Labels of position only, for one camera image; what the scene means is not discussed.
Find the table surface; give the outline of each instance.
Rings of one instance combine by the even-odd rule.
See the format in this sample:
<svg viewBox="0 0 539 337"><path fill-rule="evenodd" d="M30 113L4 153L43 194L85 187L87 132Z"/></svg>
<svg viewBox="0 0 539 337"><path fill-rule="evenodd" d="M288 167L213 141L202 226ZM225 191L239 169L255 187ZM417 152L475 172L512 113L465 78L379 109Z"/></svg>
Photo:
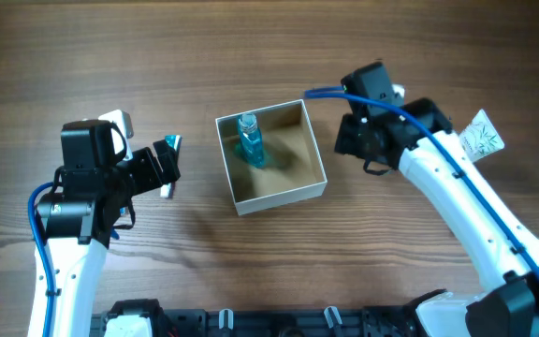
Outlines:
<svg viewBox="0 0 539 337"><path fill-rule="evenodd" d="M341 101L307 102L324 195L238 217L215 118L300 97L383 60L407 101L460 131L484 108L506 148L477 163L539 237L539 4L195 2L0 7L0 336L25 334L35 286L26 200L62 164L64 123L121 109L134 149L184 136L175 198L134 198L95 311L158 298L237 310L401 304L478 292L472 264L399 173L333 153Z"/></svg>

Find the bottle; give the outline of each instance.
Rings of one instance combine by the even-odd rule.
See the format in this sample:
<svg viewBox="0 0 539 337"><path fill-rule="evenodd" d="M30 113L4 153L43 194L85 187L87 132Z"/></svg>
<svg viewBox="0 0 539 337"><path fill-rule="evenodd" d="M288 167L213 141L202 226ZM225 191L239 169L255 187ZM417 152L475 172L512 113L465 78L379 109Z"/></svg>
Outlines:
<svg viewBox="0 0 539 337"><path fill-rule="evenodd" d="M240 146L247 162L261 169L265 166L263 156L263 141L261 130L257 126L257 119L251 113L244 113L239 117L238 129Z"/></svg>

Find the white packet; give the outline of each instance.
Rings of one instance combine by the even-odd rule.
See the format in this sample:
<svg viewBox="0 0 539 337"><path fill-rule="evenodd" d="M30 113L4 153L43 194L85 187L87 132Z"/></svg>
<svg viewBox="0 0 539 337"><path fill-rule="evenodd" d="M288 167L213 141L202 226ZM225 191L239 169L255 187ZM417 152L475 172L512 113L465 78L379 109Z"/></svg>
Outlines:
<svg viewBox="0 0 539 337"><path fill-rule="evenodd" d="M504 149L504 142L490 122L486 112L481 109L459 134L460 144L472 162Z"/></svg>

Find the white box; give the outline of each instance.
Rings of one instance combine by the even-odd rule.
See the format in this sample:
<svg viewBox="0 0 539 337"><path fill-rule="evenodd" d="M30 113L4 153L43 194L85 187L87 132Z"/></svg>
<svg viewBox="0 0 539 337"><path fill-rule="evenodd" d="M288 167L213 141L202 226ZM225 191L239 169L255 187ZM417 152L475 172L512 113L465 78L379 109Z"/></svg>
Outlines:
<svg viewBox="0 0 539 337"><path fill-rule="evenodd" d="M257 118L268 166L255 168L237 153L237 119ZM326 173L302 99L215 120L232 200L239 215L319 197Z"/></svg>

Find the wooden table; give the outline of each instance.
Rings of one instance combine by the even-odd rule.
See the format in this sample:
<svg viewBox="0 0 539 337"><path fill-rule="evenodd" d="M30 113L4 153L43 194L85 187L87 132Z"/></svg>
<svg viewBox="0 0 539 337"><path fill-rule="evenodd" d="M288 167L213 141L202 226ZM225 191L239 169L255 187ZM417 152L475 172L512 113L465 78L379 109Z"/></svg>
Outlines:
<svg viewBox="0 0 539 337"><path fill-rule="evenodd" d="M175 198L134 198L95 312L353 308L439 287L477 292L469 258L400 174L333 153L344 102L307 103L324 196L236 215L216 117L277 104L382 59L407 101L460 131L480 108L506 148L477 163L539 236L539 5L431 1L196 2L0 7L0 336L25 334L35 284L26 200L62 164L67 122L128 111L137 149L184 136Z"/></svg>

